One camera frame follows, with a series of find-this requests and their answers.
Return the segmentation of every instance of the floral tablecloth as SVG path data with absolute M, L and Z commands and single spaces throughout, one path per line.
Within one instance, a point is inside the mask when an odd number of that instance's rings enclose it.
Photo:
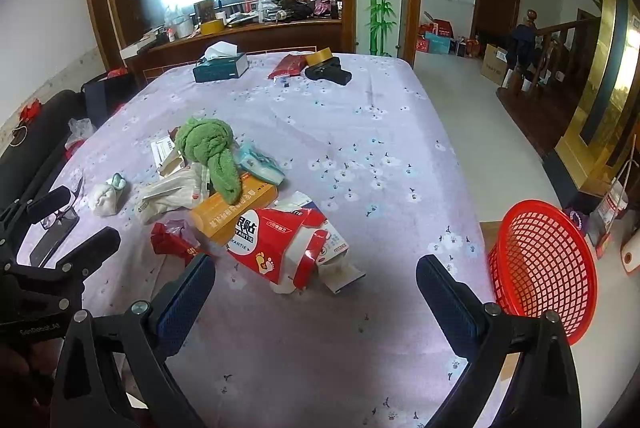
M 280 195 L 299 190 L 350 244 L 366 276 L 334 295 L 315 281 L 274 294 L 266 280 L 221 249 L 213 290 L 187 340 L 168 360 L 208 426 L 421 427 L 449 393 L 465 361 L 451 351 L 415 283 L 415 265 L 435 253 L 483 301 L 493 299 L 482 237 L 456 154 L 424 89 L 405 62 L 340 55 L 345 87 L 267 79 L 281 53 L 250 57 L 239 80 L 196 84 L 191 67 L 166 72 L 113 116 L 58 178 L 81 173 L 80 221 L 49 265 L 104 226 L 120 250 L 86 281 L 94 316 L 149 299 L 164 256 L 134 216 L 136 193 L 156 180 L 150 143 L 190 116 L 223 119 L 286 170 Z M 121 211 L 95 217 L 86 194 L 121 173 Z M 43 231 L 31 228 L 18 255 Z M 177 267 L 175 261 L 170 265 Z M 479 426 L 496 410 L 492 400 Z

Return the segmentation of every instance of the knotted green towel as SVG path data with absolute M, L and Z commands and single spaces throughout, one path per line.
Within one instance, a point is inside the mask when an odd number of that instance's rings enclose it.
M 234 133 L 219 119 L 189 118 L 175 136 L 178 150 L 190 161 L 209 167 L 211 183 L 227 204 L 235 204 L 241 186 L 238 169 L 229 150 Z

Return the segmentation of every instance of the screw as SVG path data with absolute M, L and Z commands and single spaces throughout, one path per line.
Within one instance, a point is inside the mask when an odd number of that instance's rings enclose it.
M 84 309 L 80 309 L 76 314 L 74 314 L 74 321 L 81 323 L 87 316 L 86 311 Z
M 556 311 L 547 311 L 545 313 L 545 318 L 552 323 L 556 323 L 560 321 L 560 316 Z
M 143 301 L 135 302 L 131 306 L 131 312 L 134 314 L 143 314 L 146 312 L 147 309 L 149 309 L 149 304 Z
M 484 311 L 489 316 L 497 316 L 498 314 L 500 314 L 502 312 L 502 309 L 500 308 L 500 306 L 497 303 L 489 302 L 489 303 L 485 303 L 484 304 Z

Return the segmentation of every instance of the laundry basket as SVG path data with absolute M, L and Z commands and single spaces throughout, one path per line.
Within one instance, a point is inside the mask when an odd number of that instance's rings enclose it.
M 571 345 L 586 332 L 596 272 L 587 243 L 561 210 L 542 201 L 516 204 L 502 220 L 488 263 L 503 310 L 534 318 L 556 311 Z

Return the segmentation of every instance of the black leather couch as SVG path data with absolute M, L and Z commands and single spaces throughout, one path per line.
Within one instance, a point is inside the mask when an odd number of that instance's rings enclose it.
M 62 90 L 42 105 L 24 141 L 0 157 L 0 242 L 14 253 L 30 226 L 28 202 L 49 192 L 66 164 L 69 119 L 85 117 L 84 96 Z

